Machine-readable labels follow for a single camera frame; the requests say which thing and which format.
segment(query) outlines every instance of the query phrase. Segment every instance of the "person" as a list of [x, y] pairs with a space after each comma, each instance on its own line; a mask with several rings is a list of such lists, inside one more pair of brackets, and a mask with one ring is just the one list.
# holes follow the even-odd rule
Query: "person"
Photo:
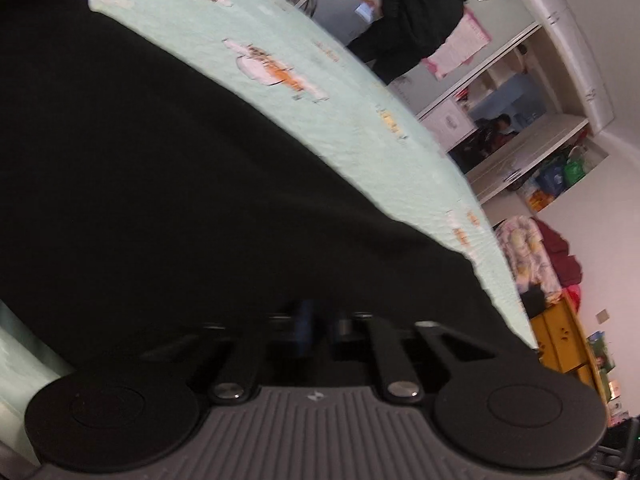
[[382, 18], [348, 44], [385, 84], [433, 54], [464, 14], [466, 0], [382, 0]]
[[449, 152], [463, 173], [472, 170], [518, 134], [511, 131], [511, 118], [507, 114], [478, 119], [476, 126], [476, 131]]

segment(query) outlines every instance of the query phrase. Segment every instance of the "black circular pad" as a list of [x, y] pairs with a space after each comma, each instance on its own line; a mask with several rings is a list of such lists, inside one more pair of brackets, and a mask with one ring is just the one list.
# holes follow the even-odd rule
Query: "black circular pad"
[[434, 419], [461, 450], [519, 470], [575, 463], [606, 430], [602, 401], [578, 379], [505, 360], [457, 369], [436, 398]]
[[76, 372], [40, 390], [24, 424], [41, 461], [108, 473], [167, 455], [191, 434], [198, 399], [155, 364]]

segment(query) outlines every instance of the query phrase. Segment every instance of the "black jacket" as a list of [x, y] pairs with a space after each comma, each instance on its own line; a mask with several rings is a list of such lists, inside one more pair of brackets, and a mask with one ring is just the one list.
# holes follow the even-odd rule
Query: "black jacket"
[[382, 0], [385, 17], [399, 21], [424, 57], [433, 54], [456, 28], [465, 0]]

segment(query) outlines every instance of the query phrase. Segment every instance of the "logo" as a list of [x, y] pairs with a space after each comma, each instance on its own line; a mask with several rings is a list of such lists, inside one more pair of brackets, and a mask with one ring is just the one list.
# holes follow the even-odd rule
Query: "logo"
[[308, 394], [306, 396], [307, 399], [312, 400], [313, 402], [319, 402], [324, 399], [326, 396], [324, 393], [319, 392], [318, 390], [314, 391], [312, 394]]

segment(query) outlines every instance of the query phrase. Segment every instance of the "white wall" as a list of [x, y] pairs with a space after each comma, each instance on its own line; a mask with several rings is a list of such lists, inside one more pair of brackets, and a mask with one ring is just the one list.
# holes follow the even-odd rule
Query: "white wall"
[[566, 1], [613, 103], [616, 119], [606, 131], [640, 150], [640, 0]]
[[482, 210], [490, 225], [496, 225], [510, 216], [531, 216], [529, 207], [517, 195], [507, 189], [482, 204]]
[[640, 171], [611, 155], [538, 215], [582, 264], [580, 321], [586, 335], [606, 332], [623, 405], [640, 414]]

